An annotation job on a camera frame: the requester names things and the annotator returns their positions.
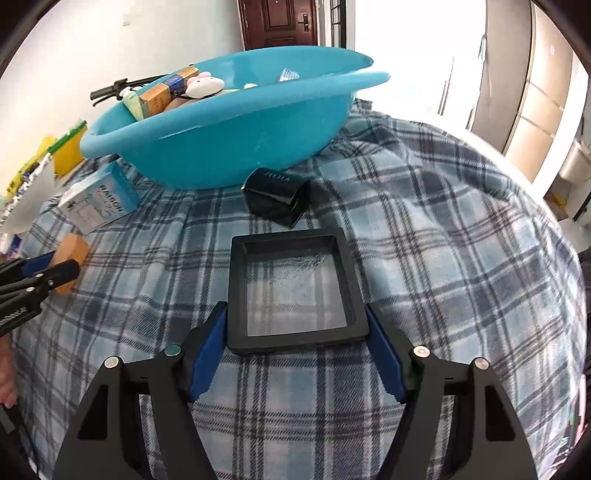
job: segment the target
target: white and blue box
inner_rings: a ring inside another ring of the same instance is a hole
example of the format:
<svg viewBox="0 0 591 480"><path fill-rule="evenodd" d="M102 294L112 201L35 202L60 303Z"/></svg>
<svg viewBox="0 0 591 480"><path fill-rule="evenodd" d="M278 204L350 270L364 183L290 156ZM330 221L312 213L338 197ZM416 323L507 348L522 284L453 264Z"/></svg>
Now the white and blue box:
<svg viewBox="0 0 591 480"><path fill-rule="evenodd" d="M139 196L117 162L72 185L58 208L83 235L137 210Z"/></svg>

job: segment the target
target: human hand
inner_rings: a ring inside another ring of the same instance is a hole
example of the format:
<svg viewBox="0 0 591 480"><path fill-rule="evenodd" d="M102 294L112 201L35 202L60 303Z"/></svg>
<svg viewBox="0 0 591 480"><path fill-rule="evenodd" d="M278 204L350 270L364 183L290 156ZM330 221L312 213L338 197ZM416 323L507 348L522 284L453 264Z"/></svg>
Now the human hand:
<svg viewBox="0 0 591 480"><path fill-rule="evenodd" d="M17 371L10 346L10 335L0 337L0 404L11 408L17 402Z"/></svg>

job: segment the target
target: brown door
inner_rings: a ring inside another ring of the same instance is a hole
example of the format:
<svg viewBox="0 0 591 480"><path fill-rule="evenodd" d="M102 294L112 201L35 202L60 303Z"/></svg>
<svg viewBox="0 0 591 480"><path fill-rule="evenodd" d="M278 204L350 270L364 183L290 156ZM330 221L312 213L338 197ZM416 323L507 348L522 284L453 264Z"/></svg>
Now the brown door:
<svg viewBox="0 0 591 480"><path fill-rule="evenodd" d="M247 50L316 45L314 0L239 0Z"/></svg>

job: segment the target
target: silver screw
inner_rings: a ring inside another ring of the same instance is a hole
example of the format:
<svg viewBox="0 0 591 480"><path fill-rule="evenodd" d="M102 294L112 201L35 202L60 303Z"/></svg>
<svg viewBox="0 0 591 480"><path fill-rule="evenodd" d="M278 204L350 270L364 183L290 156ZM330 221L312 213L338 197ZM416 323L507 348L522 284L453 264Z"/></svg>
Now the silver screw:
<svg viewBox="0 0 591 480"><path fill-rule="evenodd" d="M117 365L119 365L119 359L115 356L110 356L105 360L105 367L107 368L115 368Z"/></svg>
<svg viewBox="0 0 591 480"><path fill-rule="evenodd" d="M480 368L480 370L486 370L490 366L490 363L486 358L479 357L474 360L474 365L476 365L476 368Z"/></svg>
<svg viewBox="0 0 591 480"><path fill-rule="evenodd" d="M177 356L180 352L181 352L181 347L180 347L180 345L177 345L176 343L173 343L172 345L168 345L164 349L164 355L166 355L166 356Z"/></svg>
<svg viewBox="0 0 591 480"><path fill-rule="evenodd" d="M431 355L431 352L429 351L429 349L423 345L419 345L419 346L416 346L415 348L413 348L413 352L416 356L418 356L420 358L427 358L429 355Z"/></svg>

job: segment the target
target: pink object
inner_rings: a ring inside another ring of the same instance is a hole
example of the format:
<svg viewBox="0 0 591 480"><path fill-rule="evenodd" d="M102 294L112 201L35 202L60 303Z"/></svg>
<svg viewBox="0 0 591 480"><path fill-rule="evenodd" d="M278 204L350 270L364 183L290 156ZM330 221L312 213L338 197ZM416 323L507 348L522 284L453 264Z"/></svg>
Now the pink object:
<svg viewBox="0 0 591 480"><path fill-rule="evenodd" d="M196 77L189 78L189 80L187 80L187 85L191 85L195 80L199 80L199 79L202 79L205 77L210 77L211 75L212 75L211 72L201 72Z"/></svg>

